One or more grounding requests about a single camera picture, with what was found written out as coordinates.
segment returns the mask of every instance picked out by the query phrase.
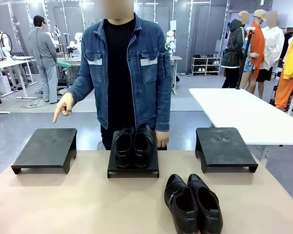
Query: orange pants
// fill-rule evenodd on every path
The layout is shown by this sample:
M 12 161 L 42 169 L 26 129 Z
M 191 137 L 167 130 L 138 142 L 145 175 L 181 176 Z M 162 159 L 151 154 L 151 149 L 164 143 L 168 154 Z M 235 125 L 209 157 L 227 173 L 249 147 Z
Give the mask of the orange pants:
M 278 109 L 287 108 L 291 92 L 293 90 L 293 78 L 283 79 L 283 71 L 280 76 L 279 85 L 275 94 L 274 104 Z

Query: baseball cap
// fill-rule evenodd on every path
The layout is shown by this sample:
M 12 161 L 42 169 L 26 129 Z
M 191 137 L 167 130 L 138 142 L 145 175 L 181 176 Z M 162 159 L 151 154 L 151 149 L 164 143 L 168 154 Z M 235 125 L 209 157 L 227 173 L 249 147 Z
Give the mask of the baseball cap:
M 264 22 L 266 21 L 266 11 L 265 10 L 257 10 L 254 12 L 254 16 L 261 18 Z
M 35 27 L 41 25 L 42 23 L 46 23 L 44 21 L 44 17 L 42 17 L 42 16 L 35 16 L 34 17 L 34 25 L 35 25 Z

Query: hand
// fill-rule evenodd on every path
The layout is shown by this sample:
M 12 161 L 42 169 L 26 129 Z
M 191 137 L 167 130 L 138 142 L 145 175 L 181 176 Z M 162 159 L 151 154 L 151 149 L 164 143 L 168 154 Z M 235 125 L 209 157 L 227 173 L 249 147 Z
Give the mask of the hand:
M 164 148 L 169 143 L 169 132 L 155 131 L 157 138 L 157 148 Z
M 58 116 L 60 113 L 64 116 L 69 116 L 72 114 L 72 106 L 74 103 L 74 98 L 71 93 L 65 93 L 59 103 L 57 104 L 57 108 L 54 112 L 53 123 L 56 123 L 58 120 Z
M 258 54 L 258 53 L 250 53 L 250 57 L 251 57 L 251 58 L 256 58 L 256 59 L 258 59 L 258 58 L 259 58 L 259 54 Z

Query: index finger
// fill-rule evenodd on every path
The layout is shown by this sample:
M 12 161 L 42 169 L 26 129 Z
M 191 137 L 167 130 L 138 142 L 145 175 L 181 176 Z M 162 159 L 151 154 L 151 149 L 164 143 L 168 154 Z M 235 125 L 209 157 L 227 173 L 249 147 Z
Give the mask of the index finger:
M 60 109 L 57 107 L 54 112 L 53 123 L 56 123 L 59 117 Z

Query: blue jacket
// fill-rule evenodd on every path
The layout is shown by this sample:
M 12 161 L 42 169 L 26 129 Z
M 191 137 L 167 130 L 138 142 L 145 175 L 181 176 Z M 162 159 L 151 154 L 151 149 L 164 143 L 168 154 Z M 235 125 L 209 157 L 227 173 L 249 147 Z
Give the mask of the blue jacket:
M 135 15 L 136 26 L 127 50 L 131 74 L 135 124 L 146 123 L 157 131 L 169 131 L 171 63 L 163 30 Z M 74 104 L 93 89 L 98 120 L 108 128 L 107 45 L 103 21 L 87 28 L 82 39 L 82 61 L 76 82 L 67 91 Z

